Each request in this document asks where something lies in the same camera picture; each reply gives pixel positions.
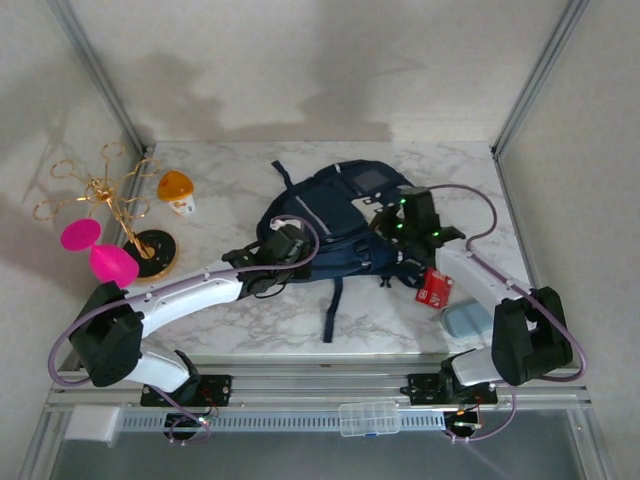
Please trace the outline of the pink plastic goblet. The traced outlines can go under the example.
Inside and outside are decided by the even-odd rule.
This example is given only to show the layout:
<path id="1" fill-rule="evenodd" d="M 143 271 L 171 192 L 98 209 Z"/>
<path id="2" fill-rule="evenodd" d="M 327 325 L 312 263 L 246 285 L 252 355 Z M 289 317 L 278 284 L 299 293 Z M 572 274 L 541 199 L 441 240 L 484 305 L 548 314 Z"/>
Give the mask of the pink plastic goblet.
<path id="1" fill-rule="evenodd" d="M 131 285 L 139 274 L 138 263 L 122 248 L 99 244 L 102 227 L 92 218 L 69 224 L 61 233 L 61 246 L 71 252 L 88 252 L 89 267 L 101 283 L 115 282 L 119 288 Z"/>

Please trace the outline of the aluminium frame post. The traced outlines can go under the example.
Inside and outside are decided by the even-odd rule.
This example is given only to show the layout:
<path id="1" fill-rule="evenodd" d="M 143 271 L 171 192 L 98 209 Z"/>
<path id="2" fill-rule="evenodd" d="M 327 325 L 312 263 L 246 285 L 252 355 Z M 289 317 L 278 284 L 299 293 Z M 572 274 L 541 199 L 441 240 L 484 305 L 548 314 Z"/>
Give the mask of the aluminium frame post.
<path id="1" fill-rule="evenodd" d="M 89 36 L 72 8 L 69 0 L 44 0 L 56 22 L 64 32 L 80 63 L 88 74 L 94 88 L 99 93 L 116 123 L 123 131 L 126 140 L 136 155 L 142 158 L 147 146 L 140 139 L 133 123 L 126 113 L 119 96 L 104 70 Z"/>
<path id="2" fill-rule="evenodd" d="M 498 163 L 514 140 L 591 0 L 567 0 L 492 147 Z"/>

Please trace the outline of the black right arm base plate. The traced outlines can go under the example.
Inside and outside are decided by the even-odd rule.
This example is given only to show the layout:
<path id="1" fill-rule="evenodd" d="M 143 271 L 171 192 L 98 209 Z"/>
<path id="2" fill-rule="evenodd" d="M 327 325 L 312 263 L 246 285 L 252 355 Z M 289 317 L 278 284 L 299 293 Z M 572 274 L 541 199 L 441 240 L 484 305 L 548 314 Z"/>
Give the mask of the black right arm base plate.
<path id="1" fill-rule="evenodd" d="M 488 383 L 463 386 L 445 373 L 409 374 L 400 393 L 412 406 L 434 405 L 496 405 L 498 397 Z"/>

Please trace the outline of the clear plastic organizer box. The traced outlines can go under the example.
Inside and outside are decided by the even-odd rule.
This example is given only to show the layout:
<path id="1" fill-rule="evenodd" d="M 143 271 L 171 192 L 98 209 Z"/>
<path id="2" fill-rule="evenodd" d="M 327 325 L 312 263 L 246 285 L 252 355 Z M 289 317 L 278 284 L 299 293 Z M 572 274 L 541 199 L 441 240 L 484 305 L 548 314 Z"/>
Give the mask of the clear plastic organizer box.
<path id="1" fill-rule="evenodd" d="M 391 435 L 400 429 L 400 414 L 395 401 L 348 403 L 339 407 L 342 437 Z"/>

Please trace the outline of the navy blue student backpack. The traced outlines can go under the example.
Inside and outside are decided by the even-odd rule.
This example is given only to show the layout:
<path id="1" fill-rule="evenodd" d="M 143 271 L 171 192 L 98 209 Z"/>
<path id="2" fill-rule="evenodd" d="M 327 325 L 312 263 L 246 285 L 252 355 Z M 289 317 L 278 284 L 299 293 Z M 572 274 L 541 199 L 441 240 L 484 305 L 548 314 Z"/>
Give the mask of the navy blue student backpack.
<path id="1" fill-rule="evenodd" d="M 401 191 L 412 186 L 404 175 L 386 163 L 360 159 L 329 165 L 293 183 L 280 161 L 272 166 L 283 178 L 285 190 L 267 208 L 256 237 L 261 242 L 271 237 L 270 222 L 280 215 L 303 218 L 317 232 L 320 248 L 311 262 L 311 273 L 294 281 L 333 282 L 334 293 L 325 314 L 325 343 L 333 340 L 346 277 L 376 276 L 383 287 L 395 277 L 410 288 L 421 288 L 424 268 L 401 257 L 391 242 L 370 227 L 377 213 L 399 202 Z"/>

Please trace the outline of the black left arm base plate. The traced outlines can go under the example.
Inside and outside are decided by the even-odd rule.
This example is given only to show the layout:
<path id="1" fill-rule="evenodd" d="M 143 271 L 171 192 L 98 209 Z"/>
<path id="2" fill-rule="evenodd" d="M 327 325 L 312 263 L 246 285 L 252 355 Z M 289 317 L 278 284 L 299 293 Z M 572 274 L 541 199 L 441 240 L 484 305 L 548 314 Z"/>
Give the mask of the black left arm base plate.
<path id="1" fill-rule="evenodd" d="M 232 390 L 230 375 L 199 375 L 190 378 L 168 396 L 185 407 L 226 407 Z M 143 386 L 140 404 L 144 407 L 165 407 L 167 401 L 149 385 Z"/>

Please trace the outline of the light blue case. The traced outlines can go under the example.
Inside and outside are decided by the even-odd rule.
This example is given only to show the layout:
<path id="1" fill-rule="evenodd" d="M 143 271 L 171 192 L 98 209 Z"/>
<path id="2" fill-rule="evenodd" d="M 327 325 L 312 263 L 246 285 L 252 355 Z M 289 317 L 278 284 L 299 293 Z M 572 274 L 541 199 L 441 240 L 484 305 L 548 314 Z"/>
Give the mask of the light blue case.
<path id="1" fill-rule="evenodd" d="M 448 334 L 456 339 L 479 336 L 493 328 L 493 317 L 472 299 L 447 306 L 440 314 L 440 321 Z"/>

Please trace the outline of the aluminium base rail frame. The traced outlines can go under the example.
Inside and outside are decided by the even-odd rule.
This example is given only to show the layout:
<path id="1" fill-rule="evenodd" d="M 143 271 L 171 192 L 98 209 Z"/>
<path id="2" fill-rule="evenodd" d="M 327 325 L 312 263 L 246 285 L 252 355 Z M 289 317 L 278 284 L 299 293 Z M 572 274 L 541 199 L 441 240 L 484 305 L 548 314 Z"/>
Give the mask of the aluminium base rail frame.
<path id="1" fill-rule="evenodd" d="M 401 387 L 407 376 L 437 373 L 445 355 L 262 355 L 194 357 L 201 374 L 230 375 L 229 411 L 332 410 L 341 404 L 393 400 L 410 408 Z M 70 410 L 76 404 L 138 408 L 142 386 L 121 381 L 95 388 L 52 386 L 45 408 Z M 534 380 L 514 389 L 521 409 L 555 409 L 591 403 L 584 381 L 552 383 Z"/>

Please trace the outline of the white foam block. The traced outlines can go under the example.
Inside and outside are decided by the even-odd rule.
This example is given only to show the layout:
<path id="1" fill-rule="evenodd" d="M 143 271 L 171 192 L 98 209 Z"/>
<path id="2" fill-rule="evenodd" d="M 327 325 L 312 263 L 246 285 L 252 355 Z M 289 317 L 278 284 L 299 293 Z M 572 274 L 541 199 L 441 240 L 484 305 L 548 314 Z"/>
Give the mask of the white foam block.
<path id="1" fill-rule="evenodd" d="M 121 419 L 122 408 L 106 405 L 77 405 L 70 417 L 64 439 L 94 441 L 111 446 Z"/>

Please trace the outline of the orange lid yogurt cup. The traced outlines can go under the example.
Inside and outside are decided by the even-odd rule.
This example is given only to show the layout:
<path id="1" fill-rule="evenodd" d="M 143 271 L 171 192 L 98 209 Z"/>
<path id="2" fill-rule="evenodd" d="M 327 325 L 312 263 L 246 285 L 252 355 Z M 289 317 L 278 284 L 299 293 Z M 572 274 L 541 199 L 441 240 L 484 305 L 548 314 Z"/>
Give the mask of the orange lid yogurt cup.
<path id="1" fill-rule="evenodd" d="M 196 210 L 194 191 L 194 184 L 187 175 L 170 170 L 158 183 L 157 197 L 176 214 L 188 215 Z"/>

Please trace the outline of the red card packet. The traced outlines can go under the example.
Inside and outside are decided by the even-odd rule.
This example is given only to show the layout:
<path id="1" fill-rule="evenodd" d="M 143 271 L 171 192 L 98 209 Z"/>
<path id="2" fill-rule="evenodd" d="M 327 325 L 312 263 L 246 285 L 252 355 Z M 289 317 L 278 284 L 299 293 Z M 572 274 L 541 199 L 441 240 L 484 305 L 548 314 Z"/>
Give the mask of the red card packet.
<path id="1" fill-rule="evenodd" d="M 415 300 L 434 309 L 447 306 L 453 280 L 433 267 L 424 274 L 424 285 L 418 290 Z"/>

